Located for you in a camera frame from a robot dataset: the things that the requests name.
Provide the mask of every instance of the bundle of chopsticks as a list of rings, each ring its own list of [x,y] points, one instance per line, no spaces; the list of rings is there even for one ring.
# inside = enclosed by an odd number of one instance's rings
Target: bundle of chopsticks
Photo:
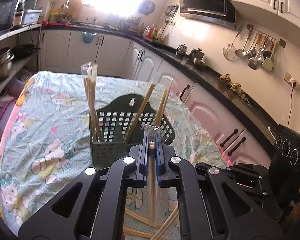
[[[98,64],[96,64],[92,67],[91,74],[88,74],[88,76],[85,76],[83,78],[83,83],[84,83],[84,90],[86,92],[88,105],[89,105],[93,142],[97,141],[96,133],[98,135],[99,141],[104,142],[103,135],[102,135],[100,125],[99,125],[99,120],[98,120],[98,117],[97,117],[97,112],[94,108],[95,94],[96,94],[97,70],[98,70]]]
[[[130,126],[130,129],[128,130],[128,133],[125,137],[125,141],[128,142],[133,130],[141,116],[141,114],[143,113],[146,104],[151,96],[151,93],[153,91],[155,87],[155,84],[151,84],[147,94],[144,97],[143,102],[141,103],[141,106],[137,112],[137,115],[132,123],[132,125]],[[154,121],[154,125],[155,126],[161,126],[161,122],[162,122],[162,118],[163,118],[163,114],[164,114],[164,110],[165,107],[167,105],[167,101],[168,101],[168,97],[169,97],[169,93],[170,93],[170,88],[171,86],[169,86],[168,89],[164,89],[162,96],[161,96],[161,100],[159,103],[159,107],[158,107],[158,111],[157,111],[157,115],[156,115],[156,119]],[[146,219],[144,217],[141,217],[138,214],[135,214],[134,212],[130,211],[129,209],[125,209],[125,213],[149,226],[152,227],[157,227],[158,224],[156,224],[156,220],[158,219],[158,205],[160,203],[160,187],[157,185],[157,178],[156,178],[156,163],[155,163],[155,156],[151,155],[148,159],[148,192],[149,192],[149,219]],[[159,230],[154,234],[148,234],[148,233],[143,233],[143,232],[139,232],[136,230],[132,230],[129,228],[124,228],[124,232],[128,233],[128,234],[133,234],[136,236],[141,236],[141,237],[145,237],[145,238],[149,238],[151,240],[159,240],[159,239],[163,239],[162,235],[168,230],[168,228],[171,226],[171,224],[177,219],[179,215],[179,211],[178,211],[178,206],[176,206],[176,208],[173,210],[173,212],[171,213],[171,215],[167,218],[167,220],[164,222],[164,224],[159,228]]]

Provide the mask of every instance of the black countertop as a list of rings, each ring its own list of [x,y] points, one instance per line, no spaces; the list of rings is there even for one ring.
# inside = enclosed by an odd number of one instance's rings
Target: black countertop
[[[95,28],[86,25],[74,25],[71,27],[62,25],[48,25],[44,26],[42,31],[49,29],[90,31],[94,33],[116,35],[141,44],[145,48],[162,57],[164,60],[181,71],[184,75],[200,84],[215,98],[217,98],[249,130],[249,132],[264,148],[267,154],[272,157],[275,139],[269,132],[268,126],[270,126],[273,135],[276,136],[278,124],[261,106],[258,105],[258,103],[249,97],[249,95],[246,94],[251,106],[247,102],[244,102],[242,99],[240,99],[238,95],[230,91],[226,85],[220,82],[218,77],[221,75],[213,69],[209,67],[199,68],[188,62],[186,58],[180,59],[175,57],[176,49],[174,48],[159,43],[152,43],[143,38],[135,37],[118,30]]]

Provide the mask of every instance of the stainless steel pot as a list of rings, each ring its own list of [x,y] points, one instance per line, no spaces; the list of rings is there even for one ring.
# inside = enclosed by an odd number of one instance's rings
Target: stainless steel pot
[[[10,69],[12,66],[11,60],[14,58],[14,55],[12,55],[9,59],[7,59],[3,64],[0,65],[0,80],[5,79],[9,76]]]
[[[193,59],[193,64],[195,64],[198,67],[202,67],[202,68],[207,66],[207,64],[203,60],[199,60],[198,58]]]
[[[0,49],[0,65],[11,57],[10,47]]]

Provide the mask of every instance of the wooden chopstick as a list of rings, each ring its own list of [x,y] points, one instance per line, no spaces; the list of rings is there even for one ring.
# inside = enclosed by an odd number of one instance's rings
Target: wooden chopstick
[[[92,91],[91,91],[91,93],[92,93],[92,102],[93,102],[93,113],[94,113],[95,126],[96,126],[95,129],[96,129],[99,141],[100,142],[104,142],[103,135],[102,135],[102,132],[101,132],[101,129],[100,129],[100,125],[99,125],[98,116],[97,116],[96,110],[94,108],[95,94],[96,94],[97,69],[98,69],[98,65],[94,65],[92,67],[92,77],[91,77],[92,78],[92,82],[91,82]]]
[[[127,214],[130,217],[133,217],[136,220],[139,220],[140,222],[142,222],[142,223],[144,223],[144,224],[146,224],[148,226],[151,226],[153,228],[157,228],[158,227],[158,224],[150,223],[148,219],[146,219],[146,218],[144,218],[144,217],[142,217],[142,216],[134,213],[133,211],[131,211],[128,208],[125,208],[124,213]]]
[[[156,174],[155,174],[155,156],[150,155],[148,158],[148,192],[149,192],[149,221],[154,223],[156,212]]]
[[[166,99],[167,92],[168,92],[167,89],[165,89],[163,91],[163,94],[162,94],[162,97],[161,97],[161,100],[160,100],[160,104],[159,104],[159,108],[158,108],[158,111],[157,111],[157,117],[156,117],[155,122],[154,122],[155,126],[160,126],[161,125],[162,117],[160,118],[160,115],[161,115],[161,112],[162,112],[164,101]]]
[[[87,79],[88,81],[88,91],[89,91],[89,110],[90,110],[90,117],[91,117],[91,123],[92,123],[92,138],[93,141],[96,142],[97,138],[96,138],[96,117],[95,117],[95,109],[94,109],[94,100],[93,100],[93,92],[92,92],[92,82],[91,82],[91,78],[88,77]]]
[[[139,118],[140,118],[140,116],[141,116],[143,110],[145,109],[146,104],[148,103],[148,100],[149,100],[149,98],[150,98],[150,96],[151,96],[151,93],[152,93],[154,87],[155,87],[155,84],[152,83],[152,84],[150,85],[149,89],[148,89],[148,92],[147,92],[146,96],[144,97],[144,99],[143,99],[143,101],[142,101],[142,103],[141,103],[141,106],[140,106],[139,109],[138,109],[138,112],[137,112],[137,115],[136,115],[135,119],[133,120],[133,122],[132,122],[132,124],[131,124],[131,126],[130,126],[128,132],[127,132],[127,135],[126,135],[126,137],[125,137],[125,139],[124,139],[126,143],[129,142],[130,137],[131,137],[131,135],[132,135],[132,133],[133,133],[133,130],[135,129],[135,127],[136,127],[136,125],[137,125],[137,123],[138,123],[138,121],[139,121]]]
[[[136,231],[136,230],[126,228],[126,227],[123,227],[123,232],[127,233],[127,234],[131,234],[131,235],[135,235],[135,236],[141,236],[141,237],[148,238],[148,239],[151,239],[154,236],[154,235],[149,234],[149,233]]]
[[[168,228],[171,226],[171,224],[177,219],[179,215],[179,209],[178,205],[174,208],[171,215],[168,217],[168,219],[163,223],[163,225],[159,228],[159,230],[154,234],[154,236],[151,238],[151,240],[157,240],[160,236],[162,236]]]
[[[165,97],[164,102],[163,102],[163,106],[162,106],[161,111],[159,113],[159,117],[158,117],[158,113],[157,113],[157,118],[158,118],[158,122],[159,122],[159,124],[157,126],[161,125],[162,117],[163,117],[164,111],[166,109],[167,101],[168,101],[168,98],[169,98],[170,89],[171,89],[171,86],[167,90],[166,97]]]
[[[92,130],[92,138],[93,141],[96,141],[96,135],[95,135],[95,123],[94,123],[94,116],[93,116],[93,111],[91,108],[91,82],[89,77],[84,77],[83,78],[83,83],[84,83],[84,90],[86,92],[87,100],[88,100],[88,105],[89,105],[89,111],[90,111],[90,117],[91,117],[91,130]]]

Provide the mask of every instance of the clear plastic piece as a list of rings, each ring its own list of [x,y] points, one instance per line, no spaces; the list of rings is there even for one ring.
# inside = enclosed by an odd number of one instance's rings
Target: clear plastic piece
[[[81,65],[81,74],[85,75],[85,76],[87,76],[87,75],[91,76],[91,74],[92,74],[92,67],[93,67],[93,65],[92,65],[91,62],[86,63],[86,64],[82,64]]]
[[[154,137],[155,134],[159,134],[161,140],[165,139],[165,135],[161,127],[142,123],[140,129],[148,133],[151,137]]]

